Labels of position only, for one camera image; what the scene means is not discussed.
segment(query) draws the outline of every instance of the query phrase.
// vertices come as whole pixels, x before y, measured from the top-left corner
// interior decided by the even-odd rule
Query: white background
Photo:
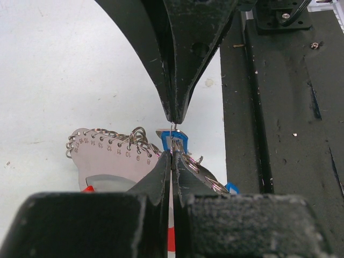
[[[74,130],[143,126],[162,147],[155,130],[170,127],[139,58],[92,0],[0,0],[0,98],[0,243],[30,194],[79,191],[65,157]],[[178,128],[225,184],[219,53]]]

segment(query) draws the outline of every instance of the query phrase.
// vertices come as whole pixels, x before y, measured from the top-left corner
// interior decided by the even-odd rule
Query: blue clip
[[[239,194],[239,188],[237,188],[234,184],[232,184],[231,182],[228,182],[226,184],[226,189],[228,190],[228,192],[230,192],[231,195],[237,195]]]
[[[157,135],[161,138],[162,141],[162,146],[164,151],[170,150],[171,148],[171,142],[170,142],[170,131],[156,131]],[[188,153],[188,137],[185,133],[177,130],[177,131],[172,131],[172,138],[178,139],[181,141],[181,144],[183,145],[184,152]]]

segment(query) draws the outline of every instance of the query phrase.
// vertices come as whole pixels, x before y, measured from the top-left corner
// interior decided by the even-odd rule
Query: black bracket
[[[259,0],[253,9],[259,34],[308,30],[312,26],[309,0]]]

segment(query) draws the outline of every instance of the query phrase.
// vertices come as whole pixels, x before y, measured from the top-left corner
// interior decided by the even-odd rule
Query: screw
[[[288,20],[288,19],[290,18],[290,14],[284,13],[284,14],[282,14],[282,18],[283,18],[284,20]]]
[[[317,49],[319,47],[319,44],[314,42],[311,44],[311,49]]]

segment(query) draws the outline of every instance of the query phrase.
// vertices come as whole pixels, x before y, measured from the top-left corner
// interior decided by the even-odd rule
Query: red tag
[[[176,251],[176,242],[174,237],[174,227],[168,228],[167,234],[167,251],[175,252]]]
[[[90,185],[89,187],[86,187],[86,188],[83,190],[83,192],[94,192],[94,191],[95,191],[95,189],[93,188],[92,185]]]

